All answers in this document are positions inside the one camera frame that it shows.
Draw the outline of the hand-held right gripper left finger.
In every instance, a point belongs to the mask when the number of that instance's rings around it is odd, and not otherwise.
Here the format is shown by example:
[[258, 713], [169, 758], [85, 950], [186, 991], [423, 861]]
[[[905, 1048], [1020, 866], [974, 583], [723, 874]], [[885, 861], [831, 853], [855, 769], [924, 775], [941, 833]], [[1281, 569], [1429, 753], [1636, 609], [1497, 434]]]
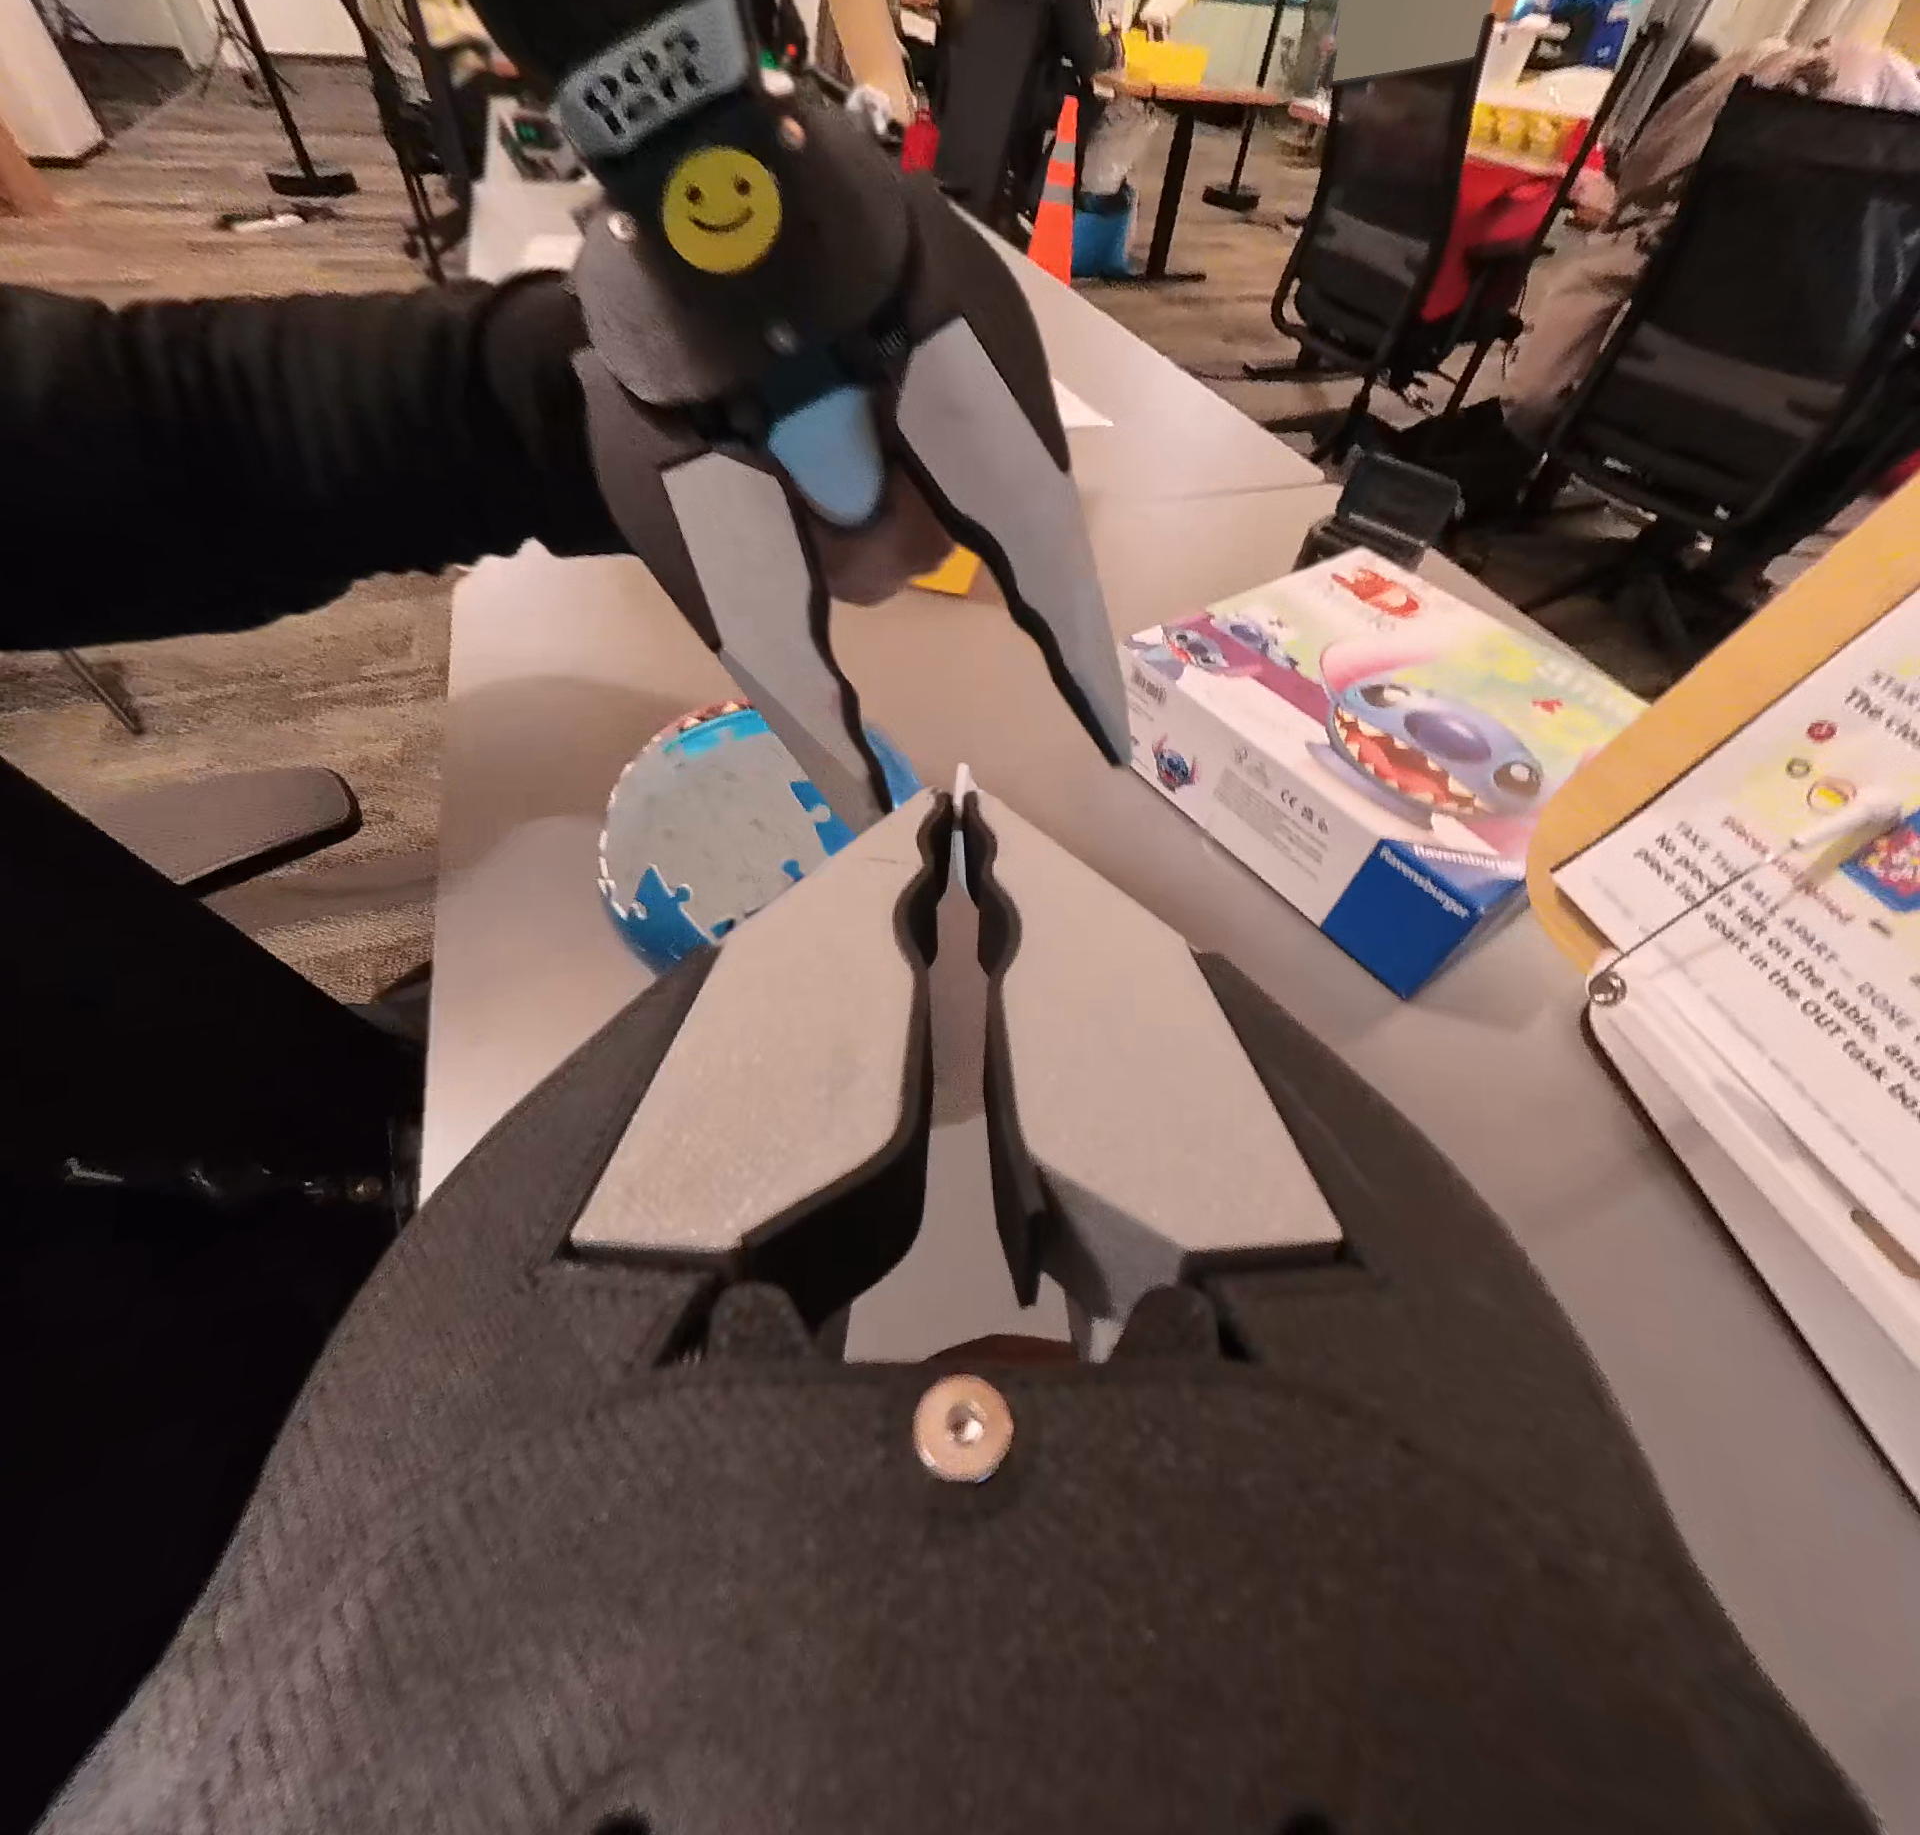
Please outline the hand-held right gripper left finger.
[[809, 1327], [914, 1243], [951, 805], [919, 791], [733, 934], [567, 1236], [781, 1292]]

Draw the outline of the round wooden table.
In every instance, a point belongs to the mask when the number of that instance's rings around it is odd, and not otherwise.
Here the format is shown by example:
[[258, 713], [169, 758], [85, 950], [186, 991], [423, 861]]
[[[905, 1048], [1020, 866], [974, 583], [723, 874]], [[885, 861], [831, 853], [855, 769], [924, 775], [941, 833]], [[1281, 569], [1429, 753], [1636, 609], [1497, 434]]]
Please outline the round wooden table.
[[1186, 190], [1186, 166], [1202, 121], [1234, 117], [1242, 131], [1273, 113], [1284, 113], [1288, 99], [1260, 87], [1225, 87], [1214, 81], [1158, 81], [1143, 76], [1099, 76], [1096, 93], [1145, 101], [1172, 121], [1168, 156], [1157, 196], [1155, 221], [1148, 239], [1145, 263], [1112, 277], [1112, 285], [1194, 285], [1205, 279], [1203, 271], [1170, 269], [1170, 248]]

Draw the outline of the blue puzzle ball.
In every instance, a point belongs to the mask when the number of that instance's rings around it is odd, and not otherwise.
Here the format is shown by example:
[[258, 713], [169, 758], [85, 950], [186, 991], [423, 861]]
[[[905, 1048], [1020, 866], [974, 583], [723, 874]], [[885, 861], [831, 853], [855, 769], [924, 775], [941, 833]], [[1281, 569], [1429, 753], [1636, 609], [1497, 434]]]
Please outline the blue puzzle ball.
[[747, 701], [684, 715], [609, 795], [597, 889], [656, 978], [720, 944], [855, 838]]

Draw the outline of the printed puzzle box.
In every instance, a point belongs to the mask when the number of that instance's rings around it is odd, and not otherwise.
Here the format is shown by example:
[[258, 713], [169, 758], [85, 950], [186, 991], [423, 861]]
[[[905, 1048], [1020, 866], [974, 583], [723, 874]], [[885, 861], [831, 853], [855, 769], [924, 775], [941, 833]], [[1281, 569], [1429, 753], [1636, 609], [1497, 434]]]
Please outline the printed puzzle box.
[[1399, 999], [1525, 902], [1546, 801], [1643, 711], [1369, 550], [1118, 647], [1133, 771]]

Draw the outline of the black tripod stand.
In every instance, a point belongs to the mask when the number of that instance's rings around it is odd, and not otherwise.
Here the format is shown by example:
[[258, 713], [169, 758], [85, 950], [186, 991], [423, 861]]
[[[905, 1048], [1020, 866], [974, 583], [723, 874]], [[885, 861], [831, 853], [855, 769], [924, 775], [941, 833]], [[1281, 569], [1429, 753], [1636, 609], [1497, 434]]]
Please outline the black tripod stand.
[[227, 18], [238, 31], [240, 43], [253, 63], [257, 85], [265, 95], [274, 118], [279, 121], [289, 161], [268, 167], [265, 177], [271, 192], [289, 201], [340, 201], [357, 194], [357, 179], [349, 167], [328, 166], [318, 161], [299, 133], [298, 118], [285, 93], [285, 85], [274, 68], [269, 47], [253, 18], [248, 0], [225, 0]]

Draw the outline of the grey office chair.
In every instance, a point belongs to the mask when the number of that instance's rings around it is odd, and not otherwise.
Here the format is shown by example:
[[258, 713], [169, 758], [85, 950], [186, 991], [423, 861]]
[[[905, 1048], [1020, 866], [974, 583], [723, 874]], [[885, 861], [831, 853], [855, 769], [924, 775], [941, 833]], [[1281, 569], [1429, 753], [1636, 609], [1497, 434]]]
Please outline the grey office chair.
[[257, 769], [123, 791], [84, 816], [199, 898], [335, 848], [361, 829], [354, 789], [318, 765]]

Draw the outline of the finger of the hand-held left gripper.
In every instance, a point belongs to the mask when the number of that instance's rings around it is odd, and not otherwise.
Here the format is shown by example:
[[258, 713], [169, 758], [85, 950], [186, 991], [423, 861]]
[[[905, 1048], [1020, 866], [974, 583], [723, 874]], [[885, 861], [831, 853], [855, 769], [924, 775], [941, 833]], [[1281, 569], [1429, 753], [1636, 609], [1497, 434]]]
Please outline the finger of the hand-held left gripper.
[[1096, 751], [1127, 765], [1116, 635], [1078, 486], [966, 318], [911, 349], [896, 434], [936, 518], [988, 562], [1055, 693]]
[[826, 586], [779, 478], [720, 453], [662, 478], [716, 654], [829, 811], [861, 834], [891, 808], [829, 642]]

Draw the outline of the person's left forearm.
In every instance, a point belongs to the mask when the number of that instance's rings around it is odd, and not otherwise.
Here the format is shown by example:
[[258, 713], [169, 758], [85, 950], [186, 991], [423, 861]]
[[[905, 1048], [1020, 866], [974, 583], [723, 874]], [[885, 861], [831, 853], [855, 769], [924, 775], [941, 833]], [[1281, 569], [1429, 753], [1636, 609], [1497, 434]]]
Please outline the person's left forearm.
[[1, 292], [1, 647], [316, 611], [536, 541], [621, 552], [548, 273], [416, 292]]

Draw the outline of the small dark flat object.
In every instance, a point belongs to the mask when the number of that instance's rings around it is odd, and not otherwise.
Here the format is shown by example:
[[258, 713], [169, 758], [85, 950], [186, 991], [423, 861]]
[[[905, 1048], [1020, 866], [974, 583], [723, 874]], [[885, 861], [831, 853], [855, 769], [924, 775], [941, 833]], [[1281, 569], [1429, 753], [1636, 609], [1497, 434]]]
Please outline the small dark flat object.
[[1360, 451], [1345, 468], [1332, 513], [1305, 534], [1293, 570], [1364, 552], [1396, 570], [1415, 573], [1459, 511], [1456, 481], [1399, 458]]

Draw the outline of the orange traffic cone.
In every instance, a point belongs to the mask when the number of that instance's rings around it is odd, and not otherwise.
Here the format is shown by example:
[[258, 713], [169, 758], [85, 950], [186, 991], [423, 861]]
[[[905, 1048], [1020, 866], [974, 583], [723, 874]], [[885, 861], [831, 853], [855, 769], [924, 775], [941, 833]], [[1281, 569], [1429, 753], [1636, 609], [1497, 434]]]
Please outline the orange traffic cone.
[[1052, 281], [1073, 279], [1078, 96], [1066, 95], [1046, 153], [1044, 184], [1030, 218], [1026, 259]]

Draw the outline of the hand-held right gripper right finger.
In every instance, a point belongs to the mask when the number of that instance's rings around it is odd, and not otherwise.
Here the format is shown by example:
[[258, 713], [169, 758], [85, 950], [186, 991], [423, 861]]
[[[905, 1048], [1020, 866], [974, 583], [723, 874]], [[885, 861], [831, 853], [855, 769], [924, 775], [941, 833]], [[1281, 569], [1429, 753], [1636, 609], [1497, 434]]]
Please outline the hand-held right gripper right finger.
[[1016, 1298], [1079, 1360], [1216, 1272], [1322, 1267], [1343, 1236], [1190, 945], [986, 791], [973, 808], [981, 1099]]

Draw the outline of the black mesh office chair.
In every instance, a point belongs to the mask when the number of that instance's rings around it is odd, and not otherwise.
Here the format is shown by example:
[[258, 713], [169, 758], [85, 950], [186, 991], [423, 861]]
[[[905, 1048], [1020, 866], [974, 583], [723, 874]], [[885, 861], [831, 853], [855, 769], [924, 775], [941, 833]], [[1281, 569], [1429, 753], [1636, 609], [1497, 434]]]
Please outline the black mesh office chair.
[[[1270, 301], [1277, 334], [1295, 348], [1274, 367], [1278, 380], [1353, 383], [1345, 407], [1311, 426], [1313, 464], [1349, 453], [1379, 388], [1408, 398], [1419, 383], [1449, 380], [1442, 414], [1455, 414], [1485, 360], [1520, 338], [1523, 294], [1512, 311], [1473, 316], [1482, 283], [1453, 325], [1420, 323], [1468, 147], [1499, 151], [1516, 167], [1562, 170], [1523, 292], [1574, 182], [1598, 170], [1617, 80], [1579, 69], [1571, 90], [1562, 77], [1530, 77], [1485, 95], [1493, 34], [1493, 19], [1482, 19], [1464, 60], [1343, 77], [1331, 93], [1315, 196]], [[1449, 377], [1456, 354], [1468, 362]]]
[[1734, 87], [1544, 468], [1647, 520], [1528, 601], [1743, 591], [1916, 432], [1913, 115]]

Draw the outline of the person's left hand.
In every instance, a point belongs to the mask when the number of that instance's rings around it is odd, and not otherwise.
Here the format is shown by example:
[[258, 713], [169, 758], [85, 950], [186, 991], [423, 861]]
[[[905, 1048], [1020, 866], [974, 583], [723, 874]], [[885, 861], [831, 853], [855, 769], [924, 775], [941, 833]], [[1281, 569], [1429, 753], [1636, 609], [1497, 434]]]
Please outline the person's left hand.
[[883, 478], [870, 522], [857, 526], [815, 522], [811, 546], [829, 598], [874, 607], [905, 591], [919, 574], [941, 569], [956, 541], [909, 473], [894, 466]]

